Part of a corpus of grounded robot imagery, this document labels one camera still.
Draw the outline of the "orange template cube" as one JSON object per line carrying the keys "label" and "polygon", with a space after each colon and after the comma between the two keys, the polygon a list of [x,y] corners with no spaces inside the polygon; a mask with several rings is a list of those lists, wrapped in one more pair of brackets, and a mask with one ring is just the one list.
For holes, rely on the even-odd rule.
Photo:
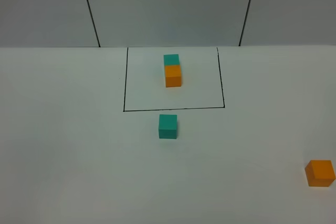
{"label": "orange template cube", "polygon": [[165,71],[165,86],[180,87],[182,85],[182,72],[180,65],[167,65],[164,66]]}

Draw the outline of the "green template cube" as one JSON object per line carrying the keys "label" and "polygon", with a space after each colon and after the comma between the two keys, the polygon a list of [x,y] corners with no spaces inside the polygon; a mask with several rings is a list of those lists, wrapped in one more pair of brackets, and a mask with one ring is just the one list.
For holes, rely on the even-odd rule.
{"label": "green template cube", "polygon": [[180,59],[178,54],[164,55],[163,59],[165,66],[180,65]]}

